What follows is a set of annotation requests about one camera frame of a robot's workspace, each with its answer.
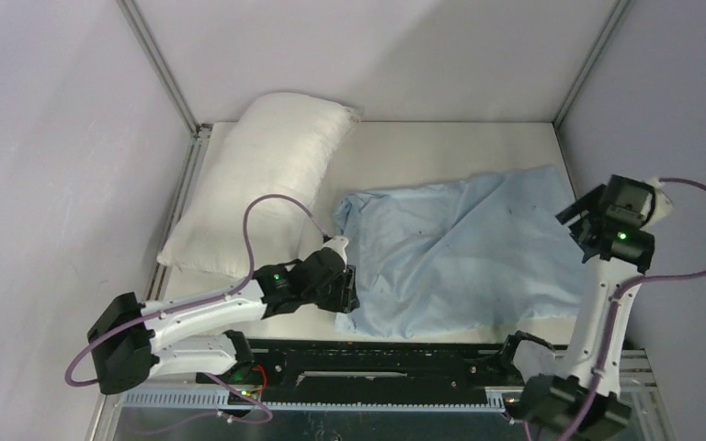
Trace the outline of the light blue pillowcase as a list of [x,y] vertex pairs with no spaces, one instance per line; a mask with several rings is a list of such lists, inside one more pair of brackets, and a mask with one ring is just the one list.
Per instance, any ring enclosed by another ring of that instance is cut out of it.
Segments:
[[333,222],[359,306],[336,330],[424,338],[575,317],[586,270],[557,220],[572,199],[550,165],[343,197]]

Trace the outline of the white pillow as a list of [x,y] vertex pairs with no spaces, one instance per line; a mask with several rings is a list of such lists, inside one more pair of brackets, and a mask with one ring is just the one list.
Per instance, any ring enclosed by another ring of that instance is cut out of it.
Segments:
[[228,133],[214,126],[188,209],[157,256],[163,266],[232,278],[297,257],[336,150],[358,125],[354,107],[298,93],[256,99]]

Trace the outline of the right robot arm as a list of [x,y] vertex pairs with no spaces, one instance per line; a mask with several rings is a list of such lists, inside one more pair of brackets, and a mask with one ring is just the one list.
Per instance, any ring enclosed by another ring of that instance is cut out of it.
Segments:
[[508,338],[515,348],[497,360],[503,380],[524,382],[505,410],[529,440],[545,431],[560,440],[609,440],[628,426],[632,408],[620,398],[621,351],[638,291],[632,281],[650,268],[655,251],[645,226],[656,202],[654,187],[615,175],[557,214],[596,277],[562,357],[517,332]]

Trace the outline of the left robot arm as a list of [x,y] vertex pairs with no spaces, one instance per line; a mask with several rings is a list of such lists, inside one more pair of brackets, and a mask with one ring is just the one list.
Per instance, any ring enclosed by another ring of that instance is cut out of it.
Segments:
[[116,297],[87,333],[101,393],[131,390],[147,379],[210,373],[243,382],[254,370],[244,334],[229,329],[291,314],[304,305],[349,313],[359,306],[356,268],[324,247],[303,260],[262,266],[234,294],[216,292],[183,301],[139,302]]

